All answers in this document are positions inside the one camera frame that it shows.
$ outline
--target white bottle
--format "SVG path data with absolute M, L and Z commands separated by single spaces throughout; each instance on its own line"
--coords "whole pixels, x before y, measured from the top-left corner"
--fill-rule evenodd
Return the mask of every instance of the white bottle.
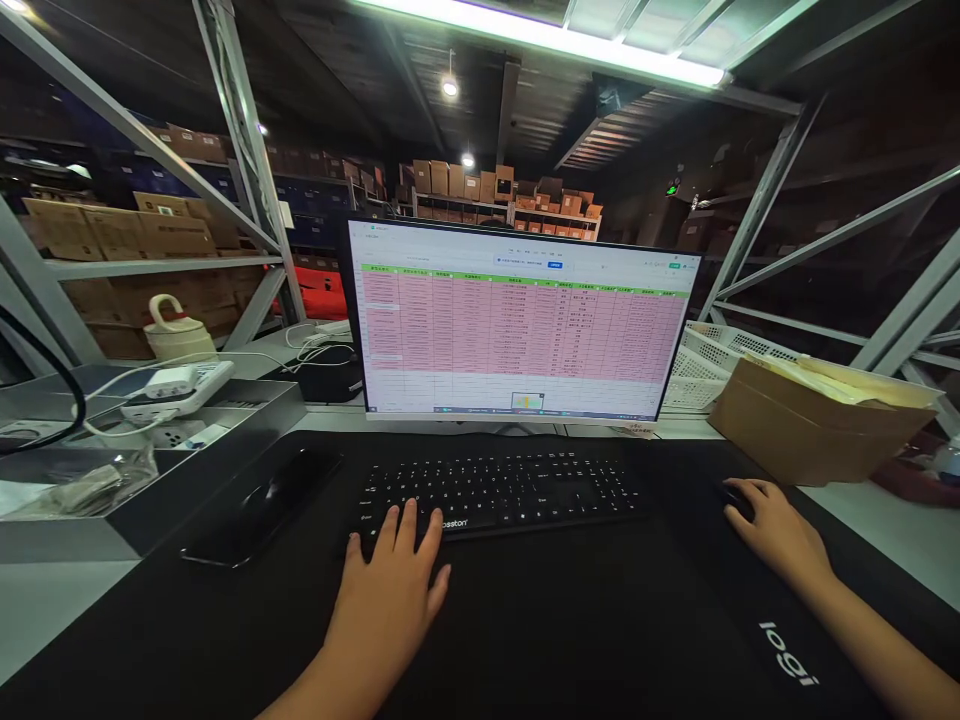
M 164 320 L 160 314 L 160 303 L 167 301 L 177 313 L 174 320 Z M 218 359 L 217 348 L 207 332 L 206 325 L 187 317 L 180 301 L 173 295 L 154 295 L 150 298 L 150 315 L 154 322 L 147 325 L 143 331 L 158 360 L 175 360 L 185 355 L 195 355 L 190 358 L 190 362 Z

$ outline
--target monitor screen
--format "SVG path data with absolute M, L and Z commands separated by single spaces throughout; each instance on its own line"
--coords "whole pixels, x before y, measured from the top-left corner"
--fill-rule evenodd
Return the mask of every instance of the monitor screen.
M 698 256 L 348 225 L 370 417 L 656 420 Z

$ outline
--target keyboard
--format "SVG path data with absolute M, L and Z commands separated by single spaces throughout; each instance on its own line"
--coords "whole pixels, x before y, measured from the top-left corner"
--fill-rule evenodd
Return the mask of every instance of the keyboard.
M 417 538 L 443 510 L 445 540 L 649 514 L 638 481 L 615 458 L 557 452 L 373 466 L 354 529 L 369 557 L 391 505 L 417 499 Z

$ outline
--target hand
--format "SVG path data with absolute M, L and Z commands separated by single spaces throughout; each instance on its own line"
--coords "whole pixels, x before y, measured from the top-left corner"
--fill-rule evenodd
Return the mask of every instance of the hand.
M 723 512 L 737 534 L 780 577 L 797 584 L 834 578 L 823 540 L 787 500 L 783 491 L 763 480 L 730 478 L 724 481 L 743 493 L 754 510 L 753 522 L 732 505 Z
M 360 552 L 360 536 L 350 536 L 340 593 L 315 661 L 318 674 L 336 678 L 329 689 L 344 712 L 329 717 L 373 716 L 413 660 L 446 597 L 449 565 L 427 589 L 443 513 L 433 511 L 417 552 L 417 501 L 407 501 L 398 530 L 399 514 L 396 506 L 387 512 L 369 564 Z

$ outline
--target smartphone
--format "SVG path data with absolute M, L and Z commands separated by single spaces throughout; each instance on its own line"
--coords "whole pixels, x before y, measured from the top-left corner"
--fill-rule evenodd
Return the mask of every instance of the smartphone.
M 226 568 L 245 565 L 326 485 L 342 460 L 337 453 L 301 449 L 223 516 L 213 530 L 183 548 L 180 557 Z

